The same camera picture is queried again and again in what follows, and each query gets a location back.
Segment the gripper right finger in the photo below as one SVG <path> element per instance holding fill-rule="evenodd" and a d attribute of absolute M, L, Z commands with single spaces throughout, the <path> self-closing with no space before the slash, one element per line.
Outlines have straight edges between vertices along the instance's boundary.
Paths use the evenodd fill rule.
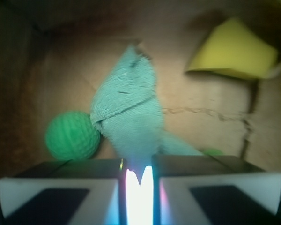
<path fill-rule="evenodd" d="M 152 157 L 155 225 L 281 225 L 281 173 L 234 156 Z"/>

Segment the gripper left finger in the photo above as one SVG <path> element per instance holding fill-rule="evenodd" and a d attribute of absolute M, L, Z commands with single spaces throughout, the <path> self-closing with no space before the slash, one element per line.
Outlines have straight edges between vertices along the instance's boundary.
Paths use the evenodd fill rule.
<path fill-rule="evenodd" d="M 125 161 L 38 164 L 0 179 L 5 225 L 125 225 Z"/>

